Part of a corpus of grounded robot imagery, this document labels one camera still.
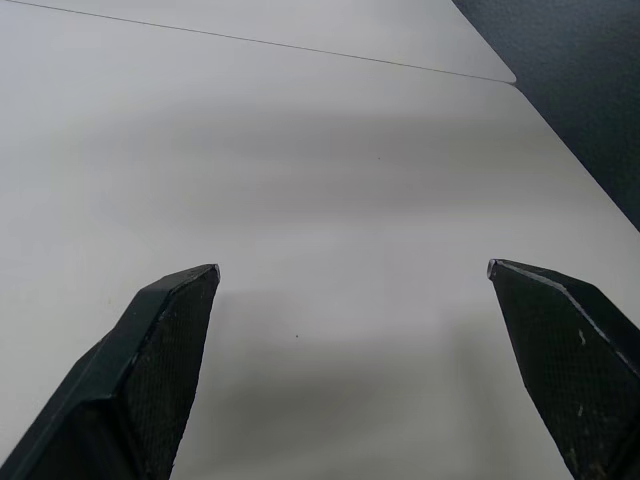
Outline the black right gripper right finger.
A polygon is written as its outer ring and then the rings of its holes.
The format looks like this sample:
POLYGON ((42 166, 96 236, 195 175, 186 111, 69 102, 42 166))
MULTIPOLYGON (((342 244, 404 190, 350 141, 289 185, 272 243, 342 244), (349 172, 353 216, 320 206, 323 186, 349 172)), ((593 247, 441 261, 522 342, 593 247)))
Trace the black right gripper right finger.
POLYGON ((640 480, 640 328, 597 287, 487 268, 525 388, 574 480, 640 480))

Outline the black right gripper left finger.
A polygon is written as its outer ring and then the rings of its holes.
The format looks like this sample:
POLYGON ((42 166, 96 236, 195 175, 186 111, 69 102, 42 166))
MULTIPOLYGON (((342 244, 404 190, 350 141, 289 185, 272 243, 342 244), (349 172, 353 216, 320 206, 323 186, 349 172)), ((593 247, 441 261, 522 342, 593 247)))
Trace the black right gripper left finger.
POLYGON ((142 288, 72 366, 0 480, 169 480, 219 282, 205 264, 142 288))

